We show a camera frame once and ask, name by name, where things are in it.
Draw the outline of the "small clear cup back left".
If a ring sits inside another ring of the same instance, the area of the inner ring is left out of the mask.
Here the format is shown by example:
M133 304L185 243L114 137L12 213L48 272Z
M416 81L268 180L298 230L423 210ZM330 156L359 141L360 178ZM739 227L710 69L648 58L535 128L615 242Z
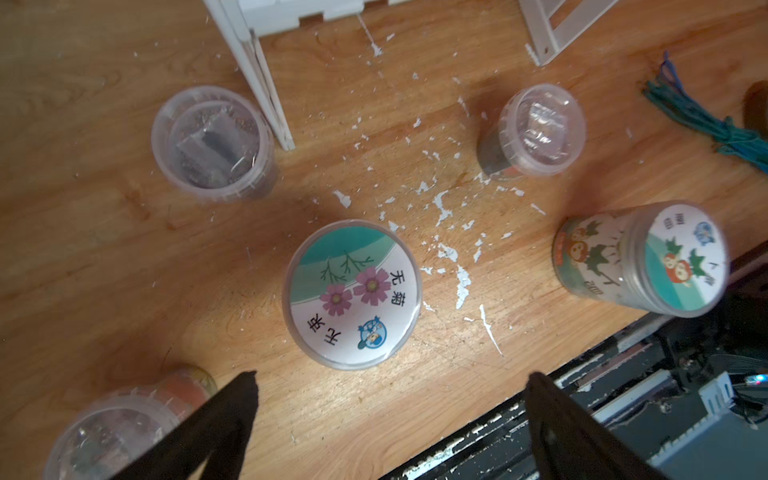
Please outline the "small clear cup back left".
M262 112L217 86L170 98L154 119L151 147L165 177L200 200L261 198L279 177L274 138Z

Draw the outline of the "white slatted two-tier shelf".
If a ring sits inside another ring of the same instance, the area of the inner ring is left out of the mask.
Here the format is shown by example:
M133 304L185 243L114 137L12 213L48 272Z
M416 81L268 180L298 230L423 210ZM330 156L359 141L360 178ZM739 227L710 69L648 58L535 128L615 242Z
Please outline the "white slatted two-tier shelf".
M578 1L558 25L552 24L565 0L519 0L530 36L529 55L538 66L547 65L607 13L617 0ZM257 100L279 146L290 151L295 142L277 92L260 39L297 29L303 19L319 16L335 21L362 18L368 3L342 1L236 1L204 0L214 22L250 90Z

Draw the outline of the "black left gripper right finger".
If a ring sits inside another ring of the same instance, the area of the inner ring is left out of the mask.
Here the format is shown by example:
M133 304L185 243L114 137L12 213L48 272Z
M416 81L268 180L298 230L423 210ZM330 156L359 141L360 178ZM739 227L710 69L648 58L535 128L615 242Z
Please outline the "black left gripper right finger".
M541 479L663 479L550 377L533 372L524 392L531 451Z

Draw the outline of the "seed jar radish lid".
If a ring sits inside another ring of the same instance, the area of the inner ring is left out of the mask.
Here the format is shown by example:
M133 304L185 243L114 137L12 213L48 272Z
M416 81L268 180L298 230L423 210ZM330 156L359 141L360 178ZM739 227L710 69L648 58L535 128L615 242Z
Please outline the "seed jar radish lid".
M552 262L577 296L680 318L709 312L730 276L722 229L687 201L570 217L555 234Z

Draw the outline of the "small clear cup front left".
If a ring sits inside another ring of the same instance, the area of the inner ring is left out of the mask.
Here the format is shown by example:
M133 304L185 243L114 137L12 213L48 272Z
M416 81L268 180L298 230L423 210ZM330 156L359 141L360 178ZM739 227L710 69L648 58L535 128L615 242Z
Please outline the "small clear cup front left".
M181 367L155 383L118 389L81 412L59 436L45 479L110 479L218 391L205 370Z

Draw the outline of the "small clear cup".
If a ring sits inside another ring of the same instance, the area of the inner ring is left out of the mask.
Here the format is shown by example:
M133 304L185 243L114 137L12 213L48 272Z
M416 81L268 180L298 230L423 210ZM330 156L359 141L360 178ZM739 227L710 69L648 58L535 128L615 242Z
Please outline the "small clear cup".
M279 177L274 138L262 112L217 86L170 98L154 119L151 147L165 177L200 200L261 198Z
M59 436L45 479L110 479L218 391L205 370L181 367L155 383L118 389L81 412Z
M520 90L478 143L478 162L489 175L549 177L581 155L587 124L576 98L553 84Z

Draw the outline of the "small clear cup back right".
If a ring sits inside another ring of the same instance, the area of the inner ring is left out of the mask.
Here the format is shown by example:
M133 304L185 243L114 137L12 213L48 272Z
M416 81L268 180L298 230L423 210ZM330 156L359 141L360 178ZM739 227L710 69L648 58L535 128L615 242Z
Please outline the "small clear cup back right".
M581 155L587 124L576 98L553 84L520 90L478 143L478 162L489 175L549 177Z

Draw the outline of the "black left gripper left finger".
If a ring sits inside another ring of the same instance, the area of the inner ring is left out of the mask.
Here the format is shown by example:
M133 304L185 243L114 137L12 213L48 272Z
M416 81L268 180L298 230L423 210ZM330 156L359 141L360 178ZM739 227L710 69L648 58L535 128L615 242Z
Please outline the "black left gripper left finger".
M255 371L237 375L116 479L238 479L259 406Z

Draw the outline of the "seed jar pink flower lid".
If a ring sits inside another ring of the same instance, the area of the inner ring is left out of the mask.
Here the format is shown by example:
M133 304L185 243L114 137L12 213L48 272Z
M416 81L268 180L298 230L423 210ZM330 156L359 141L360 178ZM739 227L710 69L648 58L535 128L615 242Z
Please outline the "seed jar pink flower lid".
M343 220L310 235L288 264L282 294L298 347L329 368L379 365L408 341L422 305L416 260L394 233Z

